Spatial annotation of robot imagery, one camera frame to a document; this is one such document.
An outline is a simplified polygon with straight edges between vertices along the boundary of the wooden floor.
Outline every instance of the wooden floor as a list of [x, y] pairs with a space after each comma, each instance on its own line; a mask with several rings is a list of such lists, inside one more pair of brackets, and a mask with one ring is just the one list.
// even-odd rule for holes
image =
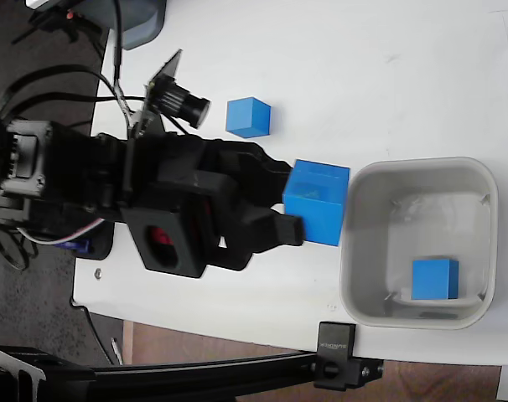
[[[287, 352], [126, 322], [126, 363], [181, 363]], [[311, 384], [239, 398], [241, 401], [493, 401], [500, 367], [386, 362], [383, 379], [345, 393]]]

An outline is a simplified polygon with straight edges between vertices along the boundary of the white plastic bin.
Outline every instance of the white plastic bin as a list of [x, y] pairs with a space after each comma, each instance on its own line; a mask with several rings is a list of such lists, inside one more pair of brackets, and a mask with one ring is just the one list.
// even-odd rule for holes
[[[340, 295], [358, 322], [460, 329], [478, 321], [495, 292], [498, 188], [469, 157], [379, 162], [352, 180]], [[459, 298], [412, 300], [412, 262], [459, 262]]]

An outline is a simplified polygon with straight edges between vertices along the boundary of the white table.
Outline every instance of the white table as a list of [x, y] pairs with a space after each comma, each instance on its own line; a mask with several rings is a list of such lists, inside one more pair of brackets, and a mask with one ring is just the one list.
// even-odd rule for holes
[[[460, 331], [358, 327], [355, 355], [508, 364], [508, 0], [169, 0], [163, 32], [125, 53], [122, 85], [143, 85], [176, 49], [177, 80], [212, 100], [198, 132], [225, 132], [226, 102], [272, 109], [269, 155], [351, 167], [475, 157], [500, 189], [495, 299]], [[103, 72], [111, 77], [112, 46]], [[100, 86], [100, 95], [106, 89]], [[125, 135], [113, 102], [92, 131]], [[147, 271], [126, 226], [104, 261], [78, 260], [75, 300], [92, 312], [219, 338], [315, 350], [321, 321], [352, 322], [339, 296], [340, 248], [307, 243], [200, 280]], [[102, 278], [94, 277], [101, 268]]]

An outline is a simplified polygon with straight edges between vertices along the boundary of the small blue cube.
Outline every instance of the small blue cube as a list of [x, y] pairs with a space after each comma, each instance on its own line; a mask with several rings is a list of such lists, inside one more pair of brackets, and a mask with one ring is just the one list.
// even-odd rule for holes
[[350, 170], [297, 160], [283, 200], [286, 214], [303, 218], [307, 241], [338, 245]]
[[242, 138], [269, 135], [271, 107], [256, 98], [230, 100], [226, 114], [226, 131]]
[[412, 299], [441, 300], [459, 296], [459, 263], [455, 260], [415, 260]]

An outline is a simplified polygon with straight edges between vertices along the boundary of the screw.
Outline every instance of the screw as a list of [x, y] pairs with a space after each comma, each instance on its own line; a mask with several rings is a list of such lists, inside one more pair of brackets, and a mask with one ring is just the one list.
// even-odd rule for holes
[[95, 213], [97, 210], [96, 206], [91, 204], [91, 203], [88, 203], [88, 204], [85, 204], [85, 211], [90, 213], [90, 214], [93, 214]]
[[37, 188], [44, 188], [45, 186], [45, 178], [44, 176], [38, 176], [36, 179], [36, 187]]

